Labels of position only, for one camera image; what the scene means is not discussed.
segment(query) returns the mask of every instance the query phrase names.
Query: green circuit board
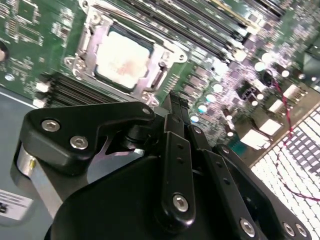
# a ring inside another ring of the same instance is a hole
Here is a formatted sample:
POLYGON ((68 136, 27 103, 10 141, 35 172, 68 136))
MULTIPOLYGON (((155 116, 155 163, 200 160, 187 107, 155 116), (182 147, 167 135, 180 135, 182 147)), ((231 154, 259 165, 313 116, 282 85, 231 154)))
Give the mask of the green circuit board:
MULTIPOLYGON (((74 81, 81 81, 66 66, 65 58, 74 57, 77 52, 87 18, 84 3, 89 5, 91 2, 1 1, 0 41, 9 49, 9 59, 0 63, 0 86, 34 99, 36 84, 42 73, 60 72, 74 81)), ((195 124, 207 133, 212 144, 230 140, 226 137, 222 108, 231 109, 235 120, 250 116, 254 111, 252 105, 239 98, 236 90, 244 80, 259 78, 254 61, 259 58, 261 50, 274 53, 277 63, 289 69, 299 69, 308 42, 319 33, 318 0, 274 0, 271 2, 276 5, 273 11, 259 0, 107 2, 150 26, 150 32, 158 30, 165 33, 166 38, 184 46, 187 61, 174 63, 154 93, 160 103, 171 90, 185 93, 186 83, 192 76, 197 76, 197 69, 209 73, 203 79, 206 82, 204 86, 195 86, 197 91, 185 95, 190 97, 190 114, 200 119, 195 124), (246 54, 244 60, 238 60, 234 50, 226 46, 226 43, 234 46, 236 42, 232 34, 226 34, 231 32, 237 33, 242 40, 254 43, 251 47, 243 44, 241 50, 246 54), (212 65, 217 59, 221 61, 213 70, 212 65), (219 68, 226 70, 220 73, 219 68), (223 90, 214 92, 214 83, 219 83, 223 90), (208 102, 208 93, 215 96, 215 102, 208 102), (201 104, 210 111, 199 112, 201 104)), ((119 101, 126 101, 100 85, 83 80, 81 83, 119 101)), ((264 92, 268 95, 273 90, 265 89, 264 92)))

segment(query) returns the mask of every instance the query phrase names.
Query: cpu socket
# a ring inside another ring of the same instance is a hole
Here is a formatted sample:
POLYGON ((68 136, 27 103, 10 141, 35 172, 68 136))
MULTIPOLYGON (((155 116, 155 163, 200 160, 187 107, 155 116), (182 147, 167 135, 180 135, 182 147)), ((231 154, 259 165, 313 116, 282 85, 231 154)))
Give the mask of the cpu socket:
POLYGON ((186 52, 143 26, 121 21, 126 17, 139 22, 110 3, 89 3, 76 54, 64 63, 79 80, 128 101, 159 105, 155 94, 173 64, 187 61, 186 52))

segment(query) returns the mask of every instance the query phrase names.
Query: capacitor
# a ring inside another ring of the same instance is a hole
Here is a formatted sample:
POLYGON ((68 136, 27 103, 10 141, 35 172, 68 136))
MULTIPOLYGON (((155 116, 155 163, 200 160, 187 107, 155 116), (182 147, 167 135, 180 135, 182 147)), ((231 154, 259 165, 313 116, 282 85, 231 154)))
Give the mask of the capacitor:
POLYGON ((217 94, 222 93, 223 90, 224 90, 224 87, 223 87, 220 83, 218 83, 217 81, 213 82, 213 83, 211 84, 211 87, 213 88, 213 91, 214 91, 215 93, 217 93, 217 94))
POLYGON ((279 63, 274 64, 274 69, 280 74, 282 77, 286 78, 290 75, 290 72, 283 66, 281 66, 279 63))
POLYGON ((214 103, 217 100, 216 97, 211 92, 205 94, 205 99, 209 103, 214 103))
POLYGON ((250 95, 250 96, 248 97, 248 101, 249 101, 249 103, 251 103, 251 105, 254 106, 254 107, 258 105, 258 101, 257 101, 257 99, 256 99, 256 97, 255 97, 254 95, 250 95))
POLYGON ((201 114, 205 114, 208 111, 208 107, 203 102, 198 103, 197 108, 201 114))
POLYGON ((193 122, 193 123, 197 123, 197 122, 199 122, 199 117, 198 117, 198 115, 196 114, 196 113, 192 113, 191 115, 190 115, 190 120, 191 120, 191 122, 193 122))
POLYGON ((228 124, 224 125, 224 130, 225 130, 226 135, 228 137, 232 137, 234 135, 234 132, 232 131, 232 129, 230 128, 230 126, 228 124))
POLYGON ((0 62, 4 62, 9 59, 9 49, 3 41, 0 41, 0 62))
POLYGON ((229 120, 229 121, 232 120, 233 117, 232 117, 230 111, 227 108, 222 109, 222 113, 223 113, 223 115, 225 116, 225 118, 227 120, 229 120))
POLYGON ((266 64, 262 61, 258 61, 255 65, 254 65, 254 70, 256 70, 257 72, 261 72, 263 70, 266 69, 266 64))
POLYGON ((274 84, 275 78, 272 75, 271 71, 266 70, 261 73, 260 81, 263 83, 263 85, 265 85, 267 87, 271 87, 274 84))
POLYGON ((269 52, 265 52, 265 53, 263 53, 262 56, 261 56, 261 61, 262 61, 263 63, 265 63, 265 64, 269 64, 269 63, 271 63, 273 60, 274 60, 274 59, 273 59, 273 56, 272 56, 272 54, 269 53, 269 52))
POLYGON ((263 93, 260 92, 258 89, 255 89, 254 95, 255 95, 256 99, 258 99, 258 100, 262 100, 262 99, 264 99, 264 97, 265 97, 265 96, 263 95, 263 93))
POLYGON ((292 76, 295 78, 295 79, 305 79, 306 78, 306 75, 298 68, 294 68, 292 70, 292 76))

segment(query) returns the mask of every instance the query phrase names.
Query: metal cylinder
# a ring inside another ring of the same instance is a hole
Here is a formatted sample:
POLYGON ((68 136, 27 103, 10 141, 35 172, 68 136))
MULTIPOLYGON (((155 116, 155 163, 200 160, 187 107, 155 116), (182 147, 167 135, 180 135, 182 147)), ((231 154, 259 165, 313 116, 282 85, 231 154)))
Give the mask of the metal cylinder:
POLYGON ((229 120, 229 121, 232 120, 233 117, 232 117, 230 111, 227 108, 222 109, 222 113, 223 113, 223 115, 225 116, 225 118, 227 120, 229 120))

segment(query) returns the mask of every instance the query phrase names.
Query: chip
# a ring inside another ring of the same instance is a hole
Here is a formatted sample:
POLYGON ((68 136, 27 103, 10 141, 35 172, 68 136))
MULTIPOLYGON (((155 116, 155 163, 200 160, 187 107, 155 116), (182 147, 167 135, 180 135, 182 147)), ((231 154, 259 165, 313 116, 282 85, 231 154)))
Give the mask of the chip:
POLYGON ((148 71, 150 51, 115 31, 102 39, 96 52, 96 73, 133 89, 148 71))

